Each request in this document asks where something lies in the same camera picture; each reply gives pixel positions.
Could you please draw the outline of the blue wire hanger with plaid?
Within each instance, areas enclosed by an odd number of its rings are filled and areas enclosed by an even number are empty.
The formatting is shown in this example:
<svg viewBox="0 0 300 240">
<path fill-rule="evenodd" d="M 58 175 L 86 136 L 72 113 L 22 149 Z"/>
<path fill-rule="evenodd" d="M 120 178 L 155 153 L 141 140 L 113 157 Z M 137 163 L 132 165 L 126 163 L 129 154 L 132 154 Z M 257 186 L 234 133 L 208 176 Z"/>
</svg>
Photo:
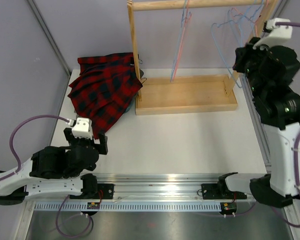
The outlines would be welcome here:
<svg viewBox="0 0 300 240">
<path fill-rule="evenodd" d="M 236 30 L 237 25 L 237 22 L 233 19 L 228 19 L 224 22 L 214 22 L 210 27 L 210 33 L 220 60 L 230 77 L 230 82 L 241 89 L 240 78 L 235 76 L 232 68 L 235 62 L 235 49 L 242 46 L 239 35 L 241 29 Z"/>
</svg>

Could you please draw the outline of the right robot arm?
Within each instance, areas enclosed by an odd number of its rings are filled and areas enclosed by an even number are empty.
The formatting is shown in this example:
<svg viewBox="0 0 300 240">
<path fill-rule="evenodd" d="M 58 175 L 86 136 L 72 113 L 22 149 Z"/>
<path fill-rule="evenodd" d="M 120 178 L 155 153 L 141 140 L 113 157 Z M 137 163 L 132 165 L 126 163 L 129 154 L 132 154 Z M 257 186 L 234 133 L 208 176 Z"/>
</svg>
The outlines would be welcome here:
<svg viewBox="0 0 300 240">
<path fill-rule="evenodd" d="M 230 172 L 217 183 L 201 185 L 204 200 L 245 200 L 283 208 L 300 199 L 300 95 L 290 85 L 300 70 L 296 52 L 270 46 L 253 37 L 235 50 L 233 69 L 244 74 L 252 102 L 263 124 L 270 151 L 271 173 Z"/>
</svg>

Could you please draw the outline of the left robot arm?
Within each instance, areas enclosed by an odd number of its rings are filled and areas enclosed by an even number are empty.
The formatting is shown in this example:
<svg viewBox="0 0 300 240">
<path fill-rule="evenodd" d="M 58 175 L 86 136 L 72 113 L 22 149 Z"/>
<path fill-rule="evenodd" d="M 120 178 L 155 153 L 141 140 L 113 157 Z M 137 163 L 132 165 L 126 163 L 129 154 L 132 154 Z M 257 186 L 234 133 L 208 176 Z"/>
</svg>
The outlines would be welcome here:
<svg viewBox="0 0 300 240">
<path fill-rule="evenodd" d="M 34 153 L 19 171 L 0 171 L 0 205 L 18 205 L 40 198 L 92 199 L 99 197 L 98 180 L 91 171 L 101 155 L 108 153 L 108 138 L 74 136 L 65 128 L 67 146 L 47 146 Z"/>
</svg>

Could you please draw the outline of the red plaid skirt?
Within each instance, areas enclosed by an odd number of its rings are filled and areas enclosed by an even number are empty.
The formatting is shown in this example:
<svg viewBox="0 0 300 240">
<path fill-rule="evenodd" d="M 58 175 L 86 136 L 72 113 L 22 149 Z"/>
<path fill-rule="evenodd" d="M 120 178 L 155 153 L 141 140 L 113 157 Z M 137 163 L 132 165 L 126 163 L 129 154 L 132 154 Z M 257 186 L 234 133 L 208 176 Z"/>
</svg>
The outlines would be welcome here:
<svg viewBox="0 0 300 240">
<path fill-rule="evenodd" d="M 79 57 L 80 73 L 70 85 L 75 112 L 92 121 L 95 139 L 106 133 L 126 112 L 142 88 L 131 52 Z"/>
</svg>

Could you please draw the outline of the pink wire hanger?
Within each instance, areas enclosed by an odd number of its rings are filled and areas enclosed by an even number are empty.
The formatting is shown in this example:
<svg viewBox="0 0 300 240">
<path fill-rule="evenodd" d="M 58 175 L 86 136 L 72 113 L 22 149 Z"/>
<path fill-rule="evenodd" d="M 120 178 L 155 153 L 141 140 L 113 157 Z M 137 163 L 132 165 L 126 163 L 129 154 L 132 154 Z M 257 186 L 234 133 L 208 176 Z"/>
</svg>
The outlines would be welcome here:
<svg viewBox="0 0 300 240">
<path fill-rule="evenodd" d="M 185 41 L 185 37 L 186 37 L 188 23 L 192 18 L 192 13 L 190 12 L 189 8 L 190 8 L 190 1 L 189 1 L 189 4 L 188 4 L 188 17 L 187 17 L 187 20 L 186 20 L 185 31 L 184 31 L 184 35 L 183 35 L 182 44 L 181 44 L 181 50 L 180 50 L 179 59 L 178 59 L 178 62 L 177 62 L 177 70 L 178 70 L 180 59 L 181 59 L 181 56 L 182 56 L 183 45 L 184 45 L 184 41 Z"/>
<path fill-rule="evenodd" d="M 242 37 L 242 30 L 241 30 L 241 22 L 243 20 L 246 20 L 251 28 L 252 35 L 254 37 L 258 36 L 258 30 L 256 27 L 256 23 L 259 20 L 259 17 L 261 16 L 261 10 L 264 6 L 264 1 L 261 1 L 261 4 L 253 11 L 253 13 L 249 14 L 249 12 L 252 9 L 252 5 L 248 6 L 247 9 L 244 12 L 240 12 L 236 7 L 232 7 L 229 10 L 229 14 L 231 19 L 233 20 L 234 24 L 238 28 L 239 34 Z"/>
</svg>

